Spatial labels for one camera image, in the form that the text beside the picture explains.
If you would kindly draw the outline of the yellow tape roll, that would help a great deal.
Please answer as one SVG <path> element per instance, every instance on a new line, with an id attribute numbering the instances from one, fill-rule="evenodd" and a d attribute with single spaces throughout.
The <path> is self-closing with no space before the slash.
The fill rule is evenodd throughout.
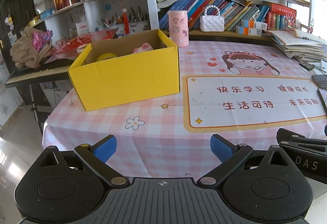
<path id="1" fill-rule="evenodd" d="M 114 53 L 105 53 L 105 54 L 102 54 L 96 61 L 97 62 L 105 61 L 105 60 L 109 60 L 109 59 L 116 58 L 116 57 L 117 57 L 117 55 Z"/>

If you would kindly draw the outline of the pink plush pig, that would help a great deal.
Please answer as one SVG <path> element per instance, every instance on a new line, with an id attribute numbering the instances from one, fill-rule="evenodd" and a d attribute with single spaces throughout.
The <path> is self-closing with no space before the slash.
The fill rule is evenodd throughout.
<path id="1" fill-rule="evenodd" d="M 141 47 L 134 48 L 133 49 L 133 54 L 135 53 L 142 53 L 142 52 L 147 52 L 153 50 L 153 47 L 149 43 L 143 43 Z"/>

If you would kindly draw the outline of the pink cartoon table mat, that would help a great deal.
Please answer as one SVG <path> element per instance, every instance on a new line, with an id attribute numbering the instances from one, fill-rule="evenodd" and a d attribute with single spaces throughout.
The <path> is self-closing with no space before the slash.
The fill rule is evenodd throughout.
<path id="1" fill-rule="evenodd" d="M 72 90 L 45 123 L 43 146 L 72 150 L 113 135 L 108 163 L 118 172 L 199 178 L 219 163 L 209 149 L 213 134 L 258 150 L 277 142 L 279 128 L 325 139 L 316 86 L 280 50 L 194 41 L 179 55 L 179 93 L 85 111 Z"/>

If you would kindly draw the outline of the black calculator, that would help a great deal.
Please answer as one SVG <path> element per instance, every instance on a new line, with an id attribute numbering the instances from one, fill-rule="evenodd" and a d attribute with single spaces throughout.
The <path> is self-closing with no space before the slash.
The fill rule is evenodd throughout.
<path id="1" fill-rule="evenodd" d="M 315 68 L 314 65 L 312 65 L 312 64 L 310 64 L 308 62 L 300 62 L 299 65 L 302 66 L 307 71 L 313 70 Z"/>

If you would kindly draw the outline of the black Yamaha keyboard piano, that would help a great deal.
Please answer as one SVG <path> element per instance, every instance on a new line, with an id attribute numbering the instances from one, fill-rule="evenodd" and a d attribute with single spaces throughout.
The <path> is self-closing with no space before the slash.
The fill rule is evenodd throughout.
<path id="1" fill-rule="evenodd" d="M 39 111 L 33 94 L 33 85 L 68 80 L 68 69 L 73 61 L 69 59 L 59 59 L 47 64 L 41 64 L 37 68 L 15 69 L 5 81 L 6 88 L 27 88 L 27 95 L 30 97 L 31 112 L 34 115 L 38 128 L 43 135 L 43 125 L 49 113 Z"/>

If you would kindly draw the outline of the yellow cardboard box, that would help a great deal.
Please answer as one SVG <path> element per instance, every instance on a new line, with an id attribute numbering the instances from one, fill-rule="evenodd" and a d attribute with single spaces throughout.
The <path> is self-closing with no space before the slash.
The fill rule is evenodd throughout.
<path id="1" fill-rule="evenodd" d="M 149 43 L 153 50 L 133 54 L 143 43 Z M 117 57 L 97 62 L 105 53 Z M 159 29 L 90 43 L 68 73 L 85 111 L 180 91 L 178 46 Z"/>

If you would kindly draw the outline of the red paper sheets pile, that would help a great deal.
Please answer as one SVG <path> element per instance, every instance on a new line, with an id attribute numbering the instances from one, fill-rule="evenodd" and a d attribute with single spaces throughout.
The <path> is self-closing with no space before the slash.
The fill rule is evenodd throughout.
<path id="1" fill-rule="evenodd" d="M 88 44 L 105 39 L 112 39 L 115 37 L 116 32 L 117 28 L 114 28 L 58 41 L 49 52 L 48 62 L 61 59 L 75 60 Z"/>

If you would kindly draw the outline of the stack of papers and notebooks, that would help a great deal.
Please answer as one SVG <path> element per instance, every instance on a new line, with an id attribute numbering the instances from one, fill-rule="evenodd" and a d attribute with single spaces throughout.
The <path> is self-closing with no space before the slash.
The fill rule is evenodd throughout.
<path id="1" fill-rule="evenodd" d="M 326 53 L 323 44 L 307 37 L 297 37 L 288 31 L 268 31 L 274 45 L 288 58 L 296 58 L 299 62 L 326 62 Z"/>

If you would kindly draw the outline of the orange white box lower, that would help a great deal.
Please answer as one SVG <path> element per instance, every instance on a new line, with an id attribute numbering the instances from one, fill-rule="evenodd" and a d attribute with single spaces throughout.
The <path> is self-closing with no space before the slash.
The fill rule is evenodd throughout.
<path id="1" fill-rule="evenodd" d="M 240 35 L 261 36 L 262 30 L 255 28 L 247 28 L 243 26 L 236 26 L 236 33 Z"/>

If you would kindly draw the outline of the orange white box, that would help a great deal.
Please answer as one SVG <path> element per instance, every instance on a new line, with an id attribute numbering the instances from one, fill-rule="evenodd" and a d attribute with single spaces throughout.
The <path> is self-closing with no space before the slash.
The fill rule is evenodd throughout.
<path id="1" fill-rule="evenodd" d="M 268 25 L 264 22 L 258 22 L 253 20 L 241 20 L 241 26 L 245 28 L 253 28 L 253 29 L 259 29 L 266 31 L 268 28 Z"/>
<path id="2" fill-rule="evenodd" d="M 261 36 L 262 30 L 255 28 L 247 28 L 243 26 L 236 26 L 236 33 L 240 35 Z"/>

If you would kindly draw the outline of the orange white box upper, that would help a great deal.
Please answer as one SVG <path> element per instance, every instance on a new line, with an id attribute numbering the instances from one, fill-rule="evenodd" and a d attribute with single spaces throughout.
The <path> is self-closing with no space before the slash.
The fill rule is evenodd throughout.
<path id="1" fill-rule="evenodd" d="M 241 20 L 241 26 L 245 28 L 253 28 L 253 29 L 259 29 L 266 31 L 268 28 L 268 25 L 264 22 L 258 22 L 253 20 Z"/>

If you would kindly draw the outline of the white quilted pearl handbag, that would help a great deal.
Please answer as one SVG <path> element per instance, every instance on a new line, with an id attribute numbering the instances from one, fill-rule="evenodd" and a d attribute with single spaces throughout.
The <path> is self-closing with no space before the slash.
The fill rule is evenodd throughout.
<path id="1" fill-rule="evenodd" d="M 215 15 L 208 15 L 210 8 L 216 10 Z M 200 30 L 202 32 L 223 32 L 224 31 L 224 17 L 220 15 L 220 10 L 215 5 L 207 5 L 204 14 L 200 18 Z"/>

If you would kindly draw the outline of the pink cylindrical container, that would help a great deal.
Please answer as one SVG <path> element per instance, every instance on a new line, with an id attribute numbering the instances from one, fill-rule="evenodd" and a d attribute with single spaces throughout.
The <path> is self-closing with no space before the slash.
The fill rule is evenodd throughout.
<path id="1" fill-rule="evenodd" d="M 189 45 L 187 11 L 168 11 L 168 30 L 178 47 Z"/>

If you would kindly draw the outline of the row of leaning books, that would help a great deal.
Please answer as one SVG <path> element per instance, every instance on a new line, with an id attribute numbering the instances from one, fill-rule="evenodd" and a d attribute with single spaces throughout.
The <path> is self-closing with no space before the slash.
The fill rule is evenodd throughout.
<path id="1" fill-rule="evenodd" d="M 219 13 L 224 17 L 224 29 L 235 31 L 242 20 L 264 22 L 270 6 L 235 0 L 177 0 L 169 11 L 186 11 L 189 29 L 200 29 L 201 16 Z"/>

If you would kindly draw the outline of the red thick dictionary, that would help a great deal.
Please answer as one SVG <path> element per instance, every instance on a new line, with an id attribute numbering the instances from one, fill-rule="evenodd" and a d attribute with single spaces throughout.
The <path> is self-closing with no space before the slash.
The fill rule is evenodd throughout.
<path id="1" fill-rule="evenodd" d="M 270 12 L 274 14 L 279 14 L 282 16 L 296 17 L 297 11 L 290 7 L 286 7 L 277 3 L 270 4 Z"/>

